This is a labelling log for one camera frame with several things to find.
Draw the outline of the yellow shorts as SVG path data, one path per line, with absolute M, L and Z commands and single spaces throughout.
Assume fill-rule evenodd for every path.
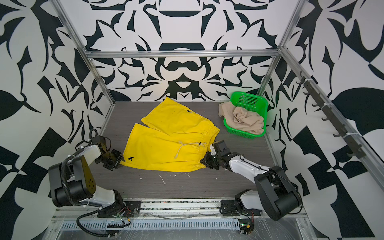
M 212 121 L 170 98 L 135 124 L 121 162 L 123 166 L 189 173 L 204 169 L 201 160 L 220 130 Z

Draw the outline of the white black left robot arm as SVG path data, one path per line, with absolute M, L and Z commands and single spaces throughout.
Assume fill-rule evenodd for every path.
M 121 194 L 116 190 L 99 187 L 91 172 L 90 164 L 103 164 L 109 171 L 117 169 L 122 153 L 107 146 L 109 138 L 95 136 L 87 146 L 80 147 L 63 162 L 49 167 L 50 193 L 53 204 L 64 206 L 96 207 L 99 218 L 117 215 L 125 207 Z

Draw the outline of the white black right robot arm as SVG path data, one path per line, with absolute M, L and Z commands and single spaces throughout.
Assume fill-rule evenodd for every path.
M 237 197 L 240 206 L 246 210 L 262 210 L 278 221 L 286 215 L 294 215 L 296 208 L 303 208 L 300 192 L 279 166 L 268 168 L 253 163 L 242 154 L 226 152 L 207 152 L 201 164 L 215 170 L 222 167 L 255 184 L 255 191 L 246 190 Z

